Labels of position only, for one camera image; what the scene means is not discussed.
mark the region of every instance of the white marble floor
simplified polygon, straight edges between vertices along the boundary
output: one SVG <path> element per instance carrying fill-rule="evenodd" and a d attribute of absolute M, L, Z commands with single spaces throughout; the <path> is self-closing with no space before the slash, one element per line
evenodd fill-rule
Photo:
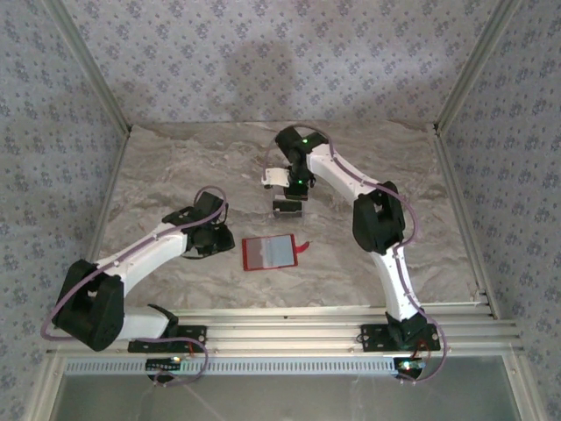
<path fill-rule="evenodd" d="M 270 215 L 270 194 L 259 184 L 266 145 L 288 123 L 215 123 L 133 127 L 119 172 L 102 256 L 151 231 L 171 211 L 192 203 L 207 184 L 225 190 L 235 249 L 200 261 L 175 259 L 127 296 L 133 305 L 168 309 L 384 305 L 370 257 L 352 237 L 352 207 L 318 180 L 302 219 Z M 393 122 L 317 123 L 355 167 L 393 181 L 421 220 L 419 240 L 406 250 L 413 287 L 422 302 L 466 302 L 477 289 L 431 135 Z M 270 163 L 280 166 L 280 153 Z M 409 232 L 411 220 L 406 216 Z M 299 266 L 244 272 L 241 239 L 293 233 L 311 241 Z"/>

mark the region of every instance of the cable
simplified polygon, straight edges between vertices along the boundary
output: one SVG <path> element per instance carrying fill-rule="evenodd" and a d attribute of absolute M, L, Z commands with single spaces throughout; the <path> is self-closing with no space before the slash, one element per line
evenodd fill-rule
<path fill-rule="evenodd" d="M 201 220 L 191 222 L 189 224 L 183 224 L 183 225 L 178 225 L 178 226 L 168 228 L 168 229 L 166 229 L 162 232 L 159 232 L 158 234 L 154 235 L 153 237 L 145 239 L 144 241 L 138 243 L 134 247 L 131 247 L 131 249 L 127 250 L 126 252 L 124 252 L 123 254 L 118 256 L 115 260 L 111 261 L 110 263 L 107 263 L 106 265 L 101 266 L 100 268 L 98 268 L 94 272 L 92 272 L 90 275 L 86 276 L 84 279 L 82 279 L 81 281 L 76 283 L 74 285 L 74 287 L 71 288 L 68 291 L 68 293 L 66 295 L 64 295 L 64 297 L 62 297 L 61 300 L 54 306 L 54 308 L 51 310 L 51 312 L 47 316 L 45 322 L 43 322 L 43 325 L 41 326 L 41 337 L 43 339 L 50 340 L 50 341 L 75 340 L 72 337 L 53 336 L 53 335 L 49 334 L 47 332 L 47 330 L 48 330 L 49 325 L 51 324 L 52 320 L 54 319 L 54 317 L 59 313 L 59 311 L 62 309 L 62 307 L 64 307 L 64 305 L 68 302 L 68 300 L 74 294 L 76 294 L 76 292 L 78 292 L 79 289 L 81 289 L 88 282 L 93 281 L 96 278 L 96 276 L 103 273 L 105 270 L 107 270 L 109 268 L 113 268 L 119 262 L 128 259 L 129 257 L 134 255 L 135 253 L 138 253 L 139 251 L 143 250 L 147 246 L 151 245 L 154 241 L 158 241 L 162 237 L 165 237 L 166 235 L 171 234 L 173 232 L 180 232 L 181 230 L 184 230 L 186 228 L 193 228 L 193 227 L 198 226 L 198 225 L 206 224 L 209 221 L 213 220 L 214 218 L 219 217 L 220 214 L 226 208 L 226 194 L 219 187 L 204 186 L 203 188 L 199 189 L 199 191 L 197 191 L 196 195 L 195 195 L 195 202 L 199 198 L 199 196 L 203 193 L 203 191 L 208 190 L 208 189 L 215 189 L 222 195 L 222 204 L 220 205 L 220 207 L 218 208 L 218 210 L 216 212 L 212 213 L 211 215 L 209 215 L 206 218 L 203 218 Z M 202 351 L 204 352 L 204 356 L 205 356 L 204 357 L 204 364 L 202 365 L 201 371 L 195 376 L 194 379 L 190 380 L 190 382 L 200 378 L 202 376 L 202 374 L 204 373 L 204 370 L 206 370 L 206 367 L 208 365 L 209 351 L 204 346 L 204 344 L 202 344 L 198 340 L 191 339 L 191 338 L 158 338 L 158 339 L 144 338 L 144 339 L 138 339 L 138 340 L 142 340 L 143 342 L 153 342 L 153 343 L 175 342 L 175 341 L 178 341 L 178 340 L 183 340 L 183 341 L 186 341 L 190 344 L 195 344 L 195 345 L 199 346 L 202 349 Z"/>
<path fill-rule="evenodd" d="M 335 162 L 337 164 L 337 166 L 339 167 L 339 169 L 341 169 L 345 174 L 349 175 L 353 180 L 357 181 L 357 182 L 361 182 L 364 183 L 365 185 L 372 187 L 374 189 L 378 189 L 380 191 L 383 191 L 386 194 L 389 194 L 392 197 L 395 197 L 397 200 L 400 201 L 400 203 L 405 206 L 405 208 L 408 210 L 409 215 L 411 215 L 411 219 L 413 219 L 413 231 L 411 233 L 411 236 L 406 239 L 405 241 L 402 241 L 401 243 L 397 244 L 393 250 L 394 250 L 394 259 L 395 259 L 395 263 L 396 263 L 396 267 L 397 267 L 397 273 L 400 277 L 400 283 L 401 283 L 401 287 L 403 288 L 403 290 L 405 291 L 405 295 L 407 296 L 409 302 L 411 303 L 411 305 L 417 310 L 417 312 L 419 314 L 421 314 L 421 316 L 423 316 L 427 322 L 433 324 L 438 331 L 438 334 L 440 335 L 440 337 L 442 338 L 442 343 L 443 343 L 443 355 L 442 355 L 442 359 L 440 360 L 440 363 L 438 364 L 437 368 L 435 368 L 435 370 L 428 376 L 423 377 L 420 380 L 416 380 L 413 378 L 409 378 L 410 381 L 412 382 L 426 382 L 427 380 L 433 378 L 435 375 L 437 375 L 440 370 L 442 369 L 442 367 L 444 366 L 444 362 L 446 360 L 446 355 L 448 353 L 448 342 L 446 340 L 446 335 L 444 334 L 444 330 L 442 329 L 442 326 L 440 326 L 440 324 L 431 316 L 429 316 L 427 313 L 424 312 L 424 310 L 421 308 L 421 306 L 419 304 L 417 304 L 417 302 L 415 301 L 415 299 L 412 297 L 412 293 L 409 290 L 409 288 L 407 287 L 407 284 L 405 283 L 405 278 L 403 275 L 403 269 L 401 267 L 401 260 L 399 258 L 398 255 L 398 250 L 400 248 L 403 248 L 404 246 L 407 246 L 409 244 L 411 244 L 412 242 L 414 242 L 416 240 L 417 234 L 418 234 L 418 227 L 419 227 L 419 219 L 415 213 L 415 210 L 413 209 L 413 207 L 409 204 L 409 202 L 405 199 L 405 197 L 395 193 L 393 190 L 388 189 L 384 186 L 381 186 L 379 184 L 375 184 L 373 182 L 369 182 L 367 180 L 363 180 L 361 177 L 359 177 L 358 175 L 354 174 L 349 168 L 347 168 L 344 164 L 342 164 L 339 159 L 337 158 L 337 152 L 335 151 L 335 144 L 333 142 L 333 139 L 331 138 L 331 136 L 329 134 L 327 134 L 326 132 L 324 132 L 321 129 L 318 129 L 317 127 L 314 127 L 313 125 L 306 125 L 304 123 L 297 123 L 295 125 L 290 125 L 288 128 L 304 128 L 304 129 L 310 129 L 314 132 L 318 132 L 319 134 L 321 134 L 322 136 L 324 136 L 327 139 L 328 145 L 330 147 L 330 156 L 333 159 L 333 162 Z M 267 150 L 266 150 L 266 154 L 265 154 L 265 160 L 263 161 L 263 179 L 265 180 L 265 173 L 266 173 L 266 165 L 267 165 L 267 160 L 268 160 L 268 155 L 269 155 L 269 150 L 271 149 L 272 144 L 274 143 L 274 139 L 271 141 L 271 143 L 269 144 Z"/>

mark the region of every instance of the wall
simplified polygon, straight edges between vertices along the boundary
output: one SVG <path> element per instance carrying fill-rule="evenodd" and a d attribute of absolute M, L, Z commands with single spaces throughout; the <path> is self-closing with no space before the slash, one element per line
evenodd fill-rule
<path fill-rule="evenodd" d="M 39 327 L 84 257 L 120 145 L 39 0 L 0 2 L 0 419 L 20 419 Z"/>
<path fill-rule="evenodd" d="M 495 1 L 66 0 L 131 123 L 434 121 Z"/>
<path fill-rule="evenodd" d="M 561 4 L 525 0 L 447 133 L 506 318 L 561 419 Z"/>

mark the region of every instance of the glass panel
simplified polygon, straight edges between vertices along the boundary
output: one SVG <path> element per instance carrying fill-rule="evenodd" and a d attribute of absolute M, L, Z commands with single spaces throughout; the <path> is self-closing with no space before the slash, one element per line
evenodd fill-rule
<path fill-rule="evenodd" d="M 450 358 L 431 381 L 353 375 L 207 376 L 155 388 L 144 375 L 65 377 L 51 421 L 518 420 L 502 358 Z"/>

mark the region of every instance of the enclosure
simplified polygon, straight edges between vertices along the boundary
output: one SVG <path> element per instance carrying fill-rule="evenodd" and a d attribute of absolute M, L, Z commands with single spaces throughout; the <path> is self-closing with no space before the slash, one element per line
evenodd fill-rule
<path fill-rule="evenodd" d="M 561 419 L 557 2 L 0 10 L 1 419 L 407 419 L 402 400 L 416 419 Z M 392 181 L 419 217 L 405 249 L 411 285 L 451 351 L 417 389 L 391 377 L 404 353 L 365 353 L 356 340 L 383 323 L 386 297 L 353 238 L 352 205 L 318 177 L 302 218 L 272 215 L 261 169 L 294 122 Z M 277 150 L 269 163 L 287 165 Z M 40 338 L 74 261 L 123 250 L 207 185 L 227 195 L 236 246 L 171 260 L 125 299 L 207 326 L 206 376 L 154 389 L 149 355 L 126 342 L 93 353 Z M 407 237 L 408 212 L 405 223 Z M 309 242 L 298 265 L 244 271 L 242 239 L 278 234 Z M 259 366 L 271 361 L 294 365 Z"/>

